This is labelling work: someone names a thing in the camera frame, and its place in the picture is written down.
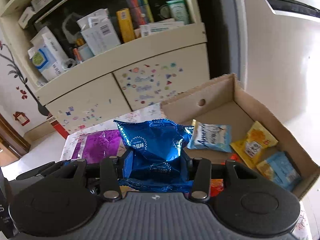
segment purple package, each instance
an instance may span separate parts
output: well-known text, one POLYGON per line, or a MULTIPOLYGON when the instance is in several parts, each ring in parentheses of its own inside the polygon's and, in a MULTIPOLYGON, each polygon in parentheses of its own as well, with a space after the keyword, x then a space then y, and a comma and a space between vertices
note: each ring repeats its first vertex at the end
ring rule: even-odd
POLYGON ((98 163, 106 157, 116 156, 120 140, 119 130, 106 130, 81 135, 72 159, 84 158, 87 163, 98 163))

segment cabinet drawer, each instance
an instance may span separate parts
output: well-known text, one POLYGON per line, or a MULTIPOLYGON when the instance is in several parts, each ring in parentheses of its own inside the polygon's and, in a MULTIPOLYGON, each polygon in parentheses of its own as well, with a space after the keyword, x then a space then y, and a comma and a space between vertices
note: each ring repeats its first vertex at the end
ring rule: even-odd
POLYGON ((133 110, 161 102, 210 79, 206 44, 140 61, 114 75, 133 110))
POLYGON ((131 111, 112 74, 67 93, 47 108, 69 133, 131 111))

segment floral tablecloth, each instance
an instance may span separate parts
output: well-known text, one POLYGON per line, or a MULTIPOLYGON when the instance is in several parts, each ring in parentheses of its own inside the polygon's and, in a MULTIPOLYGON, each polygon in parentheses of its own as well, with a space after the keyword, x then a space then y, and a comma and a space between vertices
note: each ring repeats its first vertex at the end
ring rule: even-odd
MULTIPOLYGON (((149 121, 149 120, 159 119, 159 118, 165 118, 164 114, 161 113, 160 103, 136 110, 128 114, 124 114, 115 119, 111 119, 103 123, 97 124, 95 126, 70 134, 63 147, 60 160, 71 159, 73 152, 76 148, 78 139, 81 135, 84 135, 87 133, 93 133, 97 131, 118 129, 116 123, 113 122, 113 120, 120 120, 124 122, 144 122, 144 121, 149 121)), ((124 152, 125 152, 124 145, 120 144, 118 155, 121 155, 124 152)), ((300 205, 301 205, 301 213, 300 213, 298 223, 293 231, 293 235, 299 240, 312 240, 307 214, 305 212, 302 202, 300 202, 300 205)))

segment silver screw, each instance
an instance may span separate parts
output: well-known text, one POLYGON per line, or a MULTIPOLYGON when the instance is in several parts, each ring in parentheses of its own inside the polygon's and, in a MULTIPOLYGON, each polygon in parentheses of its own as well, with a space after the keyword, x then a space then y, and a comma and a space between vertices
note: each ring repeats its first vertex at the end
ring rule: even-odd
POLYGON ((119 193, 115 190, 108 190, 105 193, 103 193, 103 196, 105 198, 115 199, 115 198, 119 197, 119 193))
POLYGON ((203 191, 194 191, 191 196, 195 199, 205 199, 208 195, 203 191))

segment yellow snack package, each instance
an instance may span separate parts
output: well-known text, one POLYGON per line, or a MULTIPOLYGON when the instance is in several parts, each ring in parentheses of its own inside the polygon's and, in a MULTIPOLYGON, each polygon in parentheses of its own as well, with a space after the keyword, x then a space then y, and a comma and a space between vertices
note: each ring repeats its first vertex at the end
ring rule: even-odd
POLYGON ((261 154, 267 147, 275 146, 277 139, 258 121, 256 121, 244 140, 231 143, 231 147, 242 158, 244 163, 251 169, 262 160, 261 154))

